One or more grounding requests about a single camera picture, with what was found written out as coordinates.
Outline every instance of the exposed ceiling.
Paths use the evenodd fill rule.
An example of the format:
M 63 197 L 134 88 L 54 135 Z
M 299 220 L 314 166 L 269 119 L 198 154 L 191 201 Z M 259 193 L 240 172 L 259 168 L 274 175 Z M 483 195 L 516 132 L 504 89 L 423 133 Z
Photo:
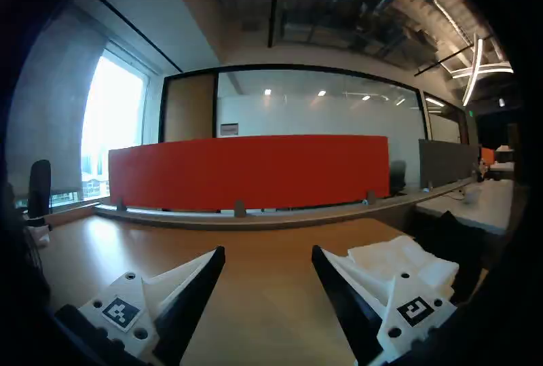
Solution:
M 218 0 L 240 31 L 268 31 L 272 0 Z M 506 62 L 469 0 L 278 0 L 275 42 L 358 52 L 416 72 L 486 38 L 482 64 Z M 473 48 L 442 63 L 443 73 L 471 68 Z M 455 79 L 463 88 L 469 77 Z

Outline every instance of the cable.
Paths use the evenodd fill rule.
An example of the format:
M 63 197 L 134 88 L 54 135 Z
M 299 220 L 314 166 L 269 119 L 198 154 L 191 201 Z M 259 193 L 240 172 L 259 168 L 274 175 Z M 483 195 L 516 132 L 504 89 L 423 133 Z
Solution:
M 464 200 L 464 198 L 453 198 L 452 196 L 450 196 L 449 194 L 445 194 L 445 195 L 441 195 L 441 196 L 446 196 L 448 198 L 451 198 L 451 199 L 454 199 L 454 200 Z

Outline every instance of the sign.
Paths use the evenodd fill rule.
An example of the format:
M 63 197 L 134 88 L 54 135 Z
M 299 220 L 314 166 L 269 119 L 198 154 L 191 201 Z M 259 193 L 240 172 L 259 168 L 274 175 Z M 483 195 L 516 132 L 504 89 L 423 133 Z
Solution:
M 238 135 L 238 123 L 221 124 L 221 135 Z

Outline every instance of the recessed light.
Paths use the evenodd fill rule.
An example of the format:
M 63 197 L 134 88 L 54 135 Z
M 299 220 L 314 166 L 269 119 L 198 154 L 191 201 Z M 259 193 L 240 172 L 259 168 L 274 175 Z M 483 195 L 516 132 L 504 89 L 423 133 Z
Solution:
M 434 103 L 435 105 L 438 105 L 439 107 L 444 107 L 445 105 L 441 102 L 438 102 L 437 100 L 434 100 L 431 97 L 426 97 L 426 101 L 429 101 L 430 103 Z

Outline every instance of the white desk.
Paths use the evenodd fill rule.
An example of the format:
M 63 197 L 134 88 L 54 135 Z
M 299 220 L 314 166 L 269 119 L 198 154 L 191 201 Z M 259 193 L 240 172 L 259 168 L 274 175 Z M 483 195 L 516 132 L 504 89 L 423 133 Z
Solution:
M 490 166 L 490 169 L 495 171 L 513 172 L 514 162 L 496 162 Z
M 462 200 L 453 199 L 461 197 L 459 192 L 453 192 L 417 203 L 416 209 L 437 217 L 450 211 L 464 225 L 480 227 L 489 233 L 504 235 L 509 224 L 513 181 L 510 179 L 490 180 L 471 186 L 481 188 L 479 201 L 476 204 L 465 204 Z

